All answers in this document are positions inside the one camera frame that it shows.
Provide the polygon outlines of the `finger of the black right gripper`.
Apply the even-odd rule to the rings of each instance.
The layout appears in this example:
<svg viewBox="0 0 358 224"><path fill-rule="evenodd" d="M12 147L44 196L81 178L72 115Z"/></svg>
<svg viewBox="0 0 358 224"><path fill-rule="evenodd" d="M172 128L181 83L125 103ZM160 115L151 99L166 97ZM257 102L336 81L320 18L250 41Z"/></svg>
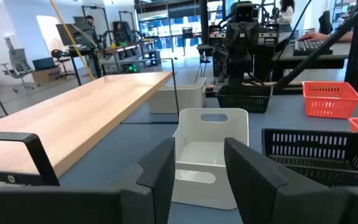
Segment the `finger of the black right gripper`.
<svg viewBox="0 0 358 224"><path fill-rule="evenodd" d="M239 25L238 24L228 24L227 25L227 42L229 44L233 43L239 34Z"/></svg>
<svg viewBox="0 0 358 224"><path fill-rule="evenodd" d="M250 28L249 39L252 44L257 44L259 39L259 24L253 24Z"/></svg>

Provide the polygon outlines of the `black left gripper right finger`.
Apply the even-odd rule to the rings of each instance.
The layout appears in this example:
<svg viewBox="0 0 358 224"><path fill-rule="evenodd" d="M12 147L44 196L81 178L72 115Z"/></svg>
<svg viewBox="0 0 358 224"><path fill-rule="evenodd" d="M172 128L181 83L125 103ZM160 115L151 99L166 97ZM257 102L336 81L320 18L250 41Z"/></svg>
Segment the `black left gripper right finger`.
<svg viewBox="0 0 358 224"><path fill-rule="evenodd" d="M244 224L346 224L344 190L319 184L234 138L224 159Z"/></svg>

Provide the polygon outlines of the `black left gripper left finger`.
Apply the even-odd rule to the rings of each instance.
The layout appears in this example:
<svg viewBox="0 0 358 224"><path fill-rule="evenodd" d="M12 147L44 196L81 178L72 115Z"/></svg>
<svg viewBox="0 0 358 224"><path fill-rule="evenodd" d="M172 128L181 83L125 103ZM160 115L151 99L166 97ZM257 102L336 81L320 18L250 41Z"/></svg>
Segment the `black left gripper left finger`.
<svg viewBox="0 0 358 224"><path fill-rule="evenodd" d="M175 138L163 140L119 179L122 224L167 224L175 180Z"/></svg>

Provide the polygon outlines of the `white plastic bin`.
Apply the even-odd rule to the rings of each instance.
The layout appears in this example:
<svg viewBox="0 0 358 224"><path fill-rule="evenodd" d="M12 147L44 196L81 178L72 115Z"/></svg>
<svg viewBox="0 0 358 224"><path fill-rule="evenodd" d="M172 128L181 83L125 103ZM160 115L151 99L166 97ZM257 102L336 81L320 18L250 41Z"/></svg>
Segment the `white plastic bin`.
<svg viewBox="0 0 358 224"><path fill-rule="evenodd" d="M237 207L224 160L224 140L249 144L248 112L239 108L180 111L175 138L172 202L233 210Z"/></svg>
<svg viewBox="0 0 358 224"><path fill-rule="evenodd" d="M177 86L179 111L187 108L202 108L206 99L206 78L199 78L195 84ZM174 86L163 86L147 102L149 113L177 113Z"/></svg>

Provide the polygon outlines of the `black slotted plastic basket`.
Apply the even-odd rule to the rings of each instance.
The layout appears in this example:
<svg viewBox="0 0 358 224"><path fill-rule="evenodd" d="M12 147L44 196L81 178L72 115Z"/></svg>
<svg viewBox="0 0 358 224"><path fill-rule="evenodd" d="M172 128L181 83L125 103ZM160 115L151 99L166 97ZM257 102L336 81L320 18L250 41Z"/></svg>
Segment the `black slotted plastic basket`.
<svg viewBox="0 0 358 224"><path fill-rule="evenodd" d="M358 186L358 133L263 129L262 152L327 187Z"/></svg>
<svg viewBox="0 0 358 224"><path fill-rule="evenodd" d="M272 86L225 85L216 93L221 108L240 108L265 113L273 94Z"/></svg>

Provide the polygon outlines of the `person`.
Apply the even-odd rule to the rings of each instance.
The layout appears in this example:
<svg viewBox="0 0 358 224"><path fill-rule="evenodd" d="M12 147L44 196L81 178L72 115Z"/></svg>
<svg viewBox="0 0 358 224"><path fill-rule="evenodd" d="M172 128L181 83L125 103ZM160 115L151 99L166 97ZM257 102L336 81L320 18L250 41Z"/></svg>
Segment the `person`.
<svg viewBox="0 0 358 224"><path fill-rule="evenodd" d="M295 0L280 0L279 24L291 24L295 12Z"/></svg>
<svg viewBox="0 0 358 224"><path fill-rule="evenodd" d="M96 28L94 26L94 17L90 16L90 15L86 16L86 23L88 24L88 29L87 29L86 33L92 37L93 41L96 44L99 44L99 38L96 33Z"/></svg>

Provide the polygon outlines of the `black keyboard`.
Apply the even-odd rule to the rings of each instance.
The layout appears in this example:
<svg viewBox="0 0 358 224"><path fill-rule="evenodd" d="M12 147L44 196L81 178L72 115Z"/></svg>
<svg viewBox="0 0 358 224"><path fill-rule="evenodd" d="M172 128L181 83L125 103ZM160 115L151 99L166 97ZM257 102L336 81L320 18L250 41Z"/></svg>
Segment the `black keyboard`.
<svg viewBox="0 0 358 224"><path fill-rule="evenodd" d="M324 42L322 40L296 41L294 44L294 56L305 56L318 49Z"/></svg>

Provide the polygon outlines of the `person's hand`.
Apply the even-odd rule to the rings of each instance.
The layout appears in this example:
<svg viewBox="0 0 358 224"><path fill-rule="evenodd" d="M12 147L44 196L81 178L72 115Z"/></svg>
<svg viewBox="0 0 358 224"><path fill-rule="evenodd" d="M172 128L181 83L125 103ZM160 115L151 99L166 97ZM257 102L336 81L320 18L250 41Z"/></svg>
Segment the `person's hand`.
<svg viewBox="0 0 358 224"><path fill-rule="evenodd" d="M304 40L328 40L331 35L329 34L322 34L319 32L309 32L303 36L301 36L298 40L304 41ZM353 32L347 32L344 34L340 39L339 42L351 42L352 41Z"/></svg>

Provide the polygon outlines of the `black office chair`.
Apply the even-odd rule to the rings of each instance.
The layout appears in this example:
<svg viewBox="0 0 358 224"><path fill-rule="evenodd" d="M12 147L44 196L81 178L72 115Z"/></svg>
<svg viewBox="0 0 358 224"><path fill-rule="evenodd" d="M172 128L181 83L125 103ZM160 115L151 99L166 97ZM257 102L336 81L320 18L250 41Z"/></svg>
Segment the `black office chair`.
<svg viewBox="0 0 358 224"><path fill-rule="evenodd" d="M330 11L324 11L323 14L319 17L318 21L319 33L328 35L333 31L330 22Z"/></svg>

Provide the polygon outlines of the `grey desk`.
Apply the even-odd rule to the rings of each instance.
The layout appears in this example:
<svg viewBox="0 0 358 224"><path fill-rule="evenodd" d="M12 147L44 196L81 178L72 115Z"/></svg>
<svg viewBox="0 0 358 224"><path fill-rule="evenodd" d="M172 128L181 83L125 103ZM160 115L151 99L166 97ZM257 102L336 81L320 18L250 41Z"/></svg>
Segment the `grey desk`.
<svg viewBox="0 0 358 224"><path fill-rule="evenodd" d="M344 66L345 59L348 58L351 44L340 42L334 44L331 49L331 55L320 55L315 61L311 62L306 69L341 69ZM301 63L306 56L294 56L294 46L290 44L282 50L282 56L276 69L293 69Z"/></svg>

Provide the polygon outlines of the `black robot rig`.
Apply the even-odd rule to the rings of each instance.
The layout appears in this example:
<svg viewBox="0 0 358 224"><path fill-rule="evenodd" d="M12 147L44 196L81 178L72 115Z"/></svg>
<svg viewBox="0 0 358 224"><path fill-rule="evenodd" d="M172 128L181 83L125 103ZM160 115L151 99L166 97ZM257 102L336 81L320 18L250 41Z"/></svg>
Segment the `black robot rig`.
<svg viewBox="0 0 358 224"><path fill-rule="evenodd" d="M111 44L113 37L105 8L96 4L88 4L82 5L81 9L85 19L88 15L94 17L94 26L99 38L99 43L105 42L108 45Z"/></svg>
<svg viewBox="0 0 358 224"><path fill-rule="evenodd" d="M135 24L133 13L129 11L119 11L119 20L114 21L113 24L113 36L116 43L120 42L135 42ZM132 27L130 27L127 21L122 20L122 14L129 14L131 16Z"/></svg>

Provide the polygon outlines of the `low wooden cabinet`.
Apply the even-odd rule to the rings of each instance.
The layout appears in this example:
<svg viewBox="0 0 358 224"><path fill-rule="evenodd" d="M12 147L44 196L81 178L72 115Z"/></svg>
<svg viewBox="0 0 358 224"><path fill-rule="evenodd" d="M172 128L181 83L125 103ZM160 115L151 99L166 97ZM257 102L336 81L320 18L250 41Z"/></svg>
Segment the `low wooden cabinet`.
<svg viewBox="0 0 358 224"><path fill-rule="evenodd" d="M55 66L45 70L36 70L32 72L32 77L36 84L44 84L54 82L61 76L59 66Z"/></svg>

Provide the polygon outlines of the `blue laptop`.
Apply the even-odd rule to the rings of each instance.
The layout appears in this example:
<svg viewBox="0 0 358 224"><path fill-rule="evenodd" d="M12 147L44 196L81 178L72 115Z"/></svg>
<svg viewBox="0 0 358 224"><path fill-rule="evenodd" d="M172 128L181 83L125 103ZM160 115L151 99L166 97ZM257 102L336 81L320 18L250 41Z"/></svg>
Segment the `blue laptop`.
<svg viewBox="0 0 358 224"><path fill-rule="evenodd" d="M34 68L36 71L48 70L48 69L56 67L55 61L52 57L40 58L37 60L33 60L32 63L34 65Z"/></svg>

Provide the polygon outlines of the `white office chair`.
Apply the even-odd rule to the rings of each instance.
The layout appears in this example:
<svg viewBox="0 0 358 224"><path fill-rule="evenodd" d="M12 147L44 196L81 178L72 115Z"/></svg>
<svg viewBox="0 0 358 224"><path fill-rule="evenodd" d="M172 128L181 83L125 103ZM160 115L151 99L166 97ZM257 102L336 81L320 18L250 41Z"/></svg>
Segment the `white office chair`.
<svg viewBox="0 0 358 224"><path fill-rule="evenodd" d="M0 66L4 67L2 71L5 75L10 76L14 79L20 79L22 86L26 90L34 89L27 82L24 81L24 77L33 72L30 65L27 63L24 49L13 49L9 50L9 59L11 68L8 68L8 63L1 63Z"/></svg>

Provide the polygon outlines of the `wooden shelf with black frame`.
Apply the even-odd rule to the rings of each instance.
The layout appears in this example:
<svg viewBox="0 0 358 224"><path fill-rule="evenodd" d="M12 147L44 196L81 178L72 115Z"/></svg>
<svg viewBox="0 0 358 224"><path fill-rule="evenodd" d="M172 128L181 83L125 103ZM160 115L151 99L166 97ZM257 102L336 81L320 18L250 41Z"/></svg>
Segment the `wooden shelf with black frame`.
<svg viewBox="0 0 358 224"><path fill-rule="evenodd" d="M108 75L0 118L0 182L59 177L145 103L175 71Z"/></svg>

